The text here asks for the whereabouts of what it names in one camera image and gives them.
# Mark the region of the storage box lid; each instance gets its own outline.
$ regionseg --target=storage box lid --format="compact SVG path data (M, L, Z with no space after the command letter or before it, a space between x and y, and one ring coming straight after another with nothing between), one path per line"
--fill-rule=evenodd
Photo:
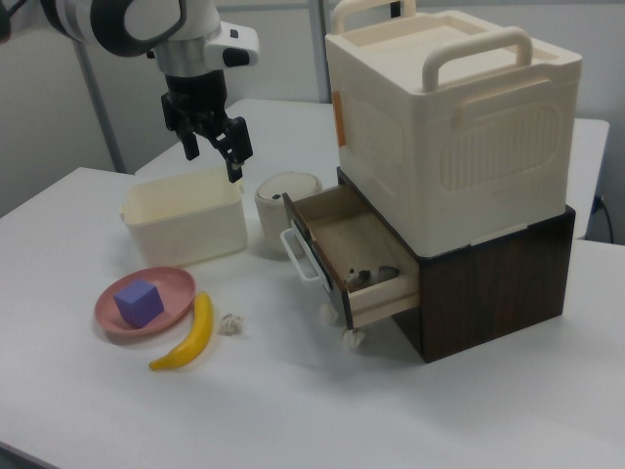
M581 60L577 54L532 40L522 29L460 12L415 14L328 34L327 41L411 94L518 66Z

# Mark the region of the white cup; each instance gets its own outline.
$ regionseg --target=white cup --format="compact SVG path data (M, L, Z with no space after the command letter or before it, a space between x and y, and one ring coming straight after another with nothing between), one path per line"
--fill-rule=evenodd
M280 234L290 228L282 194L286 192L291 200L299 200L320 191L321 181L308 173L279 173L258 187L256 208L267 245L273 251L285 253Z

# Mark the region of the wooden drawer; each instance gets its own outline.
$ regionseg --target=wooden drawer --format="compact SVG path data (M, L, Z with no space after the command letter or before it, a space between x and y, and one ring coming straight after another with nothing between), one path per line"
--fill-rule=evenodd
M351 187L342 185L298 201L285 194L284 201L349 329L419 306L416 259ZM398 277L359 290L346 286L351 269L358 273L382 266L397 268Z

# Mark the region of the banana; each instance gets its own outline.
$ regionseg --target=banana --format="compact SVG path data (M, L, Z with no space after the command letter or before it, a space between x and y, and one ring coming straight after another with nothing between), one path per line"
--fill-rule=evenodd
M212 332L213 303L208 294L202 291L195 296L193 326L185 340L174 347L165 357L150 362L149 367L156 371L186 365L204 350Z

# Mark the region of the drawer handle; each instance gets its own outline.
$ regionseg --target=drawer handle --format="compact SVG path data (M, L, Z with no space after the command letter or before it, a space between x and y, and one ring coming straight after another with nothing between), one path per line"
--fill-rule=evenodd
M306 242L302 238L302 235L300 234L300 231L297 229L297 227L294 225L293 222L291 222L290 229L285 230L280 234L280 238L282 239L282 244L284 244L284 249L286 250L286 253L289 256L289 259L291 259L291 262L295 266L297 273L300 275L300 279L302 283L305 286L310 286L310 287L321 284L323 285L323 288L325 288L325 290L329 292L330 285L328 284L328 279L325 277L323 270L321 269L321 267L316 262L316 259L313 256L313 252L311 251L309 246L306 244ZM293 249L291 248L291 244L289 243L289 240L293 238L297 239L300 246L302 246L302 249L304 250L306 257L308 258L309 262L312 265L312 268L316 272L315 277L308 277L304 273L304 269L302 269L302 265L300 264L300 261L297 259L297 256L293 252Z
M438 71L450 61L463 57L517 46L517 66L531 65L531 37L519 27L504 27L495 32L483 32L469 39L451 42L434 49L423 64L423 91L430 93L438 88Z

